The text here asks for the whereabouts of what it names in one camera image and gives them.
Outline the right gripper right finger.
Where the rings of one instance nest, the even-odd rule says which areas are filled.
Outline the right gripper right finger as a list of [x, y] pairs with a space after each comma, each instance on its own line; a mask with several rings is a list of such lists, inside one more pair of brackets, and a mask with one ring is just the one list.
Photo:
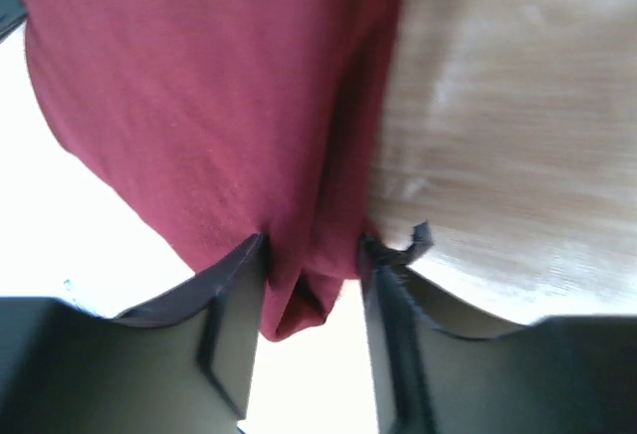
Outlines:
[[550, 317], [517, 325], [411, 269], [427, 224], [396, 250], [359, 242], [378, 427], [383, 433], [632, 433], [636, 321]]

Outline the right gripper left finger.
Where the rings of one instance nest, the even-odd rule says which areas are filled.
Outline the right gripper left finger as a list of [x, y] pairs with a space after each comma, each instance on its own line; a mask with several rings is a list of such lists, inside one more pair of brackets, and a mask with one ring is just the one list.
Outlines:
[[113, 319], [1, 302], [5, 433], [235, 433], [246, 417], [269, 268], [255, 234]]

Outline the dark red t shirt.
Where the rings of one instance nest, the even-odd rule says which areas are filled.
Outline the dark red t shirt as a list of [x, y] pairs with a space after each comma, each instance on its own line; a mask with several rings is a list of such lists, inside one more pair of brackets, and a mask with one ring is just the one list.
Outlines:
[[255, 233], [261, 331], [325, 323], [356, 275], [401, 0], [22, 0], [60, 145], [193, 270]]

